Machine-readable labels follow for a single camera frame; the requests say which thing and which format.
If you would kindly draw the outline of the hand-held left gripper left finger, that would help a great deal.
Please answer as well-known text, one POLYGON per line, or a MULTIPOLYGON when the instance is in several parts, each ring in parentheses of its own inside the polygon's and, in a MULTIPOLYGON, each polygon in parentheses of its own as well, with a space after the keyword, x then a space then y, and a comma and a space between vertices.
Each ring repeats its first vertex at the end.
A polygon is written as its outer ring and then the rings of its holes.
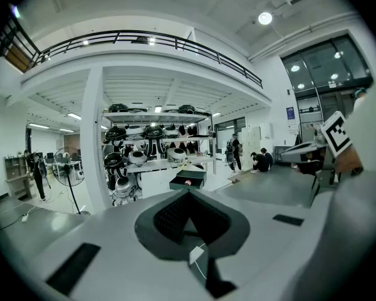
POLYGON ((139 242, 160 260, 187 261, 189 249, 182 244, 190 218, 190 192, 182 189, 139 214, 135 234, 139 242))

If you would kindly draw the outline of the person's right forearm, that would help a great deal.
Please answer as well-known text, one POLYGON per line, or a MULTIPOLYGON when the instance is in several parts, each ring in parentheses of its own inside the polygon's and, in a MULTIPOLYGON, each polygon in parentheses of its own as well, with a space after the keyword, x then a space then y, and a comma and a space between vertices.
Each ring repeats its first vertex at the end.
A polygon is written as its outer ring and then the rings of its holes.
POLYGON ((335 172, 359 174, 363 171, 363 166, 358 153, 353 145, 346 148, 335 159, 335 172))

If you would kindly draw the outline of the dark green box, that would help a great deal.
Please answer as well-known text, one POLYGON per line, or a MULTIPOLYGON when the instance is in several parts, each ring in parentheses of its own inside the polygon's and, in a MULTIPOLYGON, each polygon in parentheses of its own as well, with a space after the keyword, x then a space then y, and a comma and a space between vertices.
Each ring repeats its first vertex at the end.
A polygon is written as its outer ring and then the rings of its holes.
POLYGON ((171 190, 178 189, 202 189, 207 180, 207 173, 204 170, 200 171, 180 171, 177 173, 176 177, 169 182, 169 187, 171 190), (192 186, 185 186, 186 180, 191 180, 192 186))

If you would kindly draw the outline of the black chair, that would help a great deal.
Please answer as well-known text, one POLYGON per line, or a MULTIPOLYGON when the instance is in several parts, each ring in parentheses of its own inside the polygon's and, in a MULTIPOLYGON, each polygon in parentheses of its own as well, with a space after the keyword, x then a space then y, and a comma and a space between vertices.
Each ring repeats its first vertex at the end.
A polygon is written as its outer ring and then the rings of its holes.
POLYGON ((311 192, 313 199, 322 189, 330 189, 339 185, 341 174, 335 170, 335 159, 328 161, 308 161, 297 163, 297 168, 302 174, 313 176, 311 192))

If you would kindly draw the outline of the black mezzanine railing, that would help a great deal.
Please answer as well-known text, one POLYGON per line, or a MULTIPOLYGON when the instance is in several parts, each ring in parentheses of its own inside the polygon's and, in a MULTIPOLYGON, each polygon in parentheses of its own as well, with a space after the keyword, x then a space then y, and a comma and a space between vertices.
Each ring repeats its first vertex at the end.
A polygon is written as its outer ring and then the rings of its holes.
POLYGON ((55 56, 65 55, 74 50, 89 46, 122 43, 164 46, 177 51, 188 51, 226 66, 263 88, 262 79, 244 65, 208 46, 172 34, 136 29, 99 31, 76 36, 40 50, 13 14, 8 16, 7 23, 0 31, 0 57, 5 58, 18 70, 25 73, 55 56))

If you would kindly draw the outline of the wooden bookshelf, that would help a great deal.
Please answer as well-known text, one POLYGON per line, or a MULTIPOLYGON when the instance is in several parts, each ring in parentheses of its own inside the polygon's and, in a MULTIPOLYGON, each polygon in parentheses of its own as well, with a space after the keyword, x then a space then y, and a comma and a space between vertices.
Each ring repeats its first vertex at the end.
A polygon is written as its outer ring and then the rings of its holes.
POLYGON ((28 166, 23 155, 4 158, 4 173, 9 195, 19 200, 31 199, 28 166))

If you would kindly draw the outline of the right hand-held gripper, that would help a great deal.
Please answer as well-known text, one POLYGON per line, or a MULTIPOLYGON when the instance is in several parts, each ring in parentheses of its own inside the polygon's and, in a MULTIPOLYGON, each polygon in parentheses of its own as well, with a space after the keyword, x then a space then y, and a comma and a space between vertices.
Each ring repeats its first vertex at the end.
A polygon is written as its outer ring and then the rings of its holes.
POLYGON ((344 128, 345 117, 336 111, 326 122, 314 128, 313 140, 290 147, 281 154, 284 162, 331 162, 352 145, 344 128))

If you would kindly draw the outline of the dark glass window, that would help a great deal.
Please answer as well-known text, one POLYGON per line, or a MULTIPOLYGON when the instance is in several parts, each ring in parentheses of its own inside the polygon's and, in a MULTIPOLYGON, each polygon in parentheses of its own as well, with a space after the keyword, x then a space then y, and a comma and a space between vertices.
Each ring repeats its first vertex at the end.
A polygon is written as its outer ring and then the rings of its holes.
POLYGON ((281 59, 301 114, 344 106, 349 113, 355 92, 373 81, 367 62, 349 35, 322 41, 281 59))

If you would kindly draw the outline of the group of black pod backpacks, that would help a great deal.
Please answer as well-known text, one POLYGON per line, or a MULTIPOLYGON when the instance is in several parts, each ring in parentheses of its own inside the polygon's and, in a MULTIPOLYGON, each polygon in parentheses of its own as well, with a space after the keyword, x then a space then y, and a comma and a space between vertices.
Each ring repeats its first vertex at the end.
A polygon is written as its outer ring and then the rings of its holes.
POLYGON ((127 108, 122 104, 105 110, 102 118, 110 123, 105 144, 118 149, 123 157, 122 171, 129 174, 167 169, 178 165, 167 161, 171 143, 188 140, 180 126, 192 126, 206 119, 188 108, 166 112, 149 112, 127 108))

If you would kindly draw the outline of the white metal shelf rack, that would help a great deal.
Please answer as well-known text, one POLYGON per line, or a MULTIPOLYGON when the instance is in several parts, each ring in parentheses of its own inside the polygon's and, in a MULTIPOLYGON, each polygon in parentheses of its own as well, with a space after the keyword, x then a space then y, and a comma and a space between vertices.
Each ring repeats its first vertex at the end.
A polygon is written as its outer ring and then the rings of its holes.
POLYGON ((189 135, 182 128, 210 122, 210 114, 182 114, 155 112, 108 112, 104 118, 112 126, 106 131, 105 145, 110 145, 119 158, 117 166, 105 163, 108 178, 115 179, 111 197, 125 204, 141 189, 141 198, 163 194, 172 189, 171 181, 180 171, 206 172, 215 157, 200 152, 202 141, 212 143, 211 133, 199 135, 197 129, 189 135))

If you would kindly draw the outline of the person's white shirt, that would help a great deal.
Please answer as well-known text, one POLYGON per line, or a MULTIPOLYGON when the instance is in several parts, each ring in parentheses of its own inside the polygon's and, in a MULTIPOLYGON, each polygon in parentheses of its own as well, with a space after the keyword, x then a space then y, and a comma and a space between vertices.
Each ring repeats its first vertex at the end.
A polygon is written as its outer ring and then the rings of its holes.
POLYGON ((281 301, 376 301, 376 82, 344 128, 363 171, 333 193, 316 248, 281 301))

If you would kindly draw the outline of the row of black bags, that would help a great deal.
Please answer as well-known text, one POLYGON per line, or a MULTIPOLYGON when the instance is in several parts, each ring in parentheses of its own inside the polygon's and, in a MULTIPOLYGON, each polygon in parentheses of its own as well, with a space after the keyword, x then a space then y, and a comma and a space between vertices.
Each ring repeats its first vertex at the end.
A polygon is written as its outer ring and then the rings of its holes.
MULTIPOLYGON (((188 127, 181 124, 178 128, 178 138, 188 138, 196 135, 197 127, 195 124, 191 124, 188 127)), ((180 148, 185 151, 188 156, 198 153, 198 145, 196 141, 171 142, 168 146, 169 148, 180 148)))

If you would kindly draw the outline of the white lockers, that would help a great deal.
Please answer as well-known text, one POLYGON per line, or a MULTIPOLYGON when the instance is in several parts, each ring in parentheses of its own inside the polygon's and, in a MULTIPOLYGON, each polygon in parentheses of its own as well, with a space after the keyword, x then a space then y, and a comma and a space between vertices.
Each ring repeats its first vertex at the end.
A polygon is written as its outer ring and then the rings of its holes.
POLYGON ((244 170, 252 169, 250 155, 252 152, 260 153, 261 148, 273 154, 273 125, 263 123, 258 127, 246 127, 242 129, 242 166, 244 170))

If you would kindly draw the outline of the black standing fan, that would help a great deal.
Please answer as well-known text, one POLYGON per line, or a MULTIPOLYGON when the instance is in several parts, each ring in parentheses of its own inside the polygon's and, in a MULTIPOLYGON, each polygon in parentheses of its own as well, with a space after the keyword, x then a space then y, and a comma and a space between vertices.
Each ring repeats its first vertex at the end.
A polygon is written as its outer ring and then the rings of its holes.
POLYGON ((80 209, 74 193, 74 188, 85 180, 80 150, 68 146, 57 150, 53 156, 52 167, 56 180, 67 188, 76 214, 89 214, 80 209))

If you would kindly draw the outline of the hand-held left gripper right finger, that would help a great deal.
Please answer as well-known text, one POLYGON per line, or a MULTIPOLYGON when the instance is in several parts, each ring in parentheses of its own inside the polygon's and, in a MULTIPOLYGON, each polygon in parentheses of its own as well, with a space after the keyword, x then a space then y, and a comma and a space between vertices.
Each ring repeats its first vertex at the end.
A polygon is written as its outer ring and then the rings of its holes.
POLYGON ((235 255, 250 234, 242 212, 198 190, 189 191, 189 217, 207 246, 210 259, 235 255))

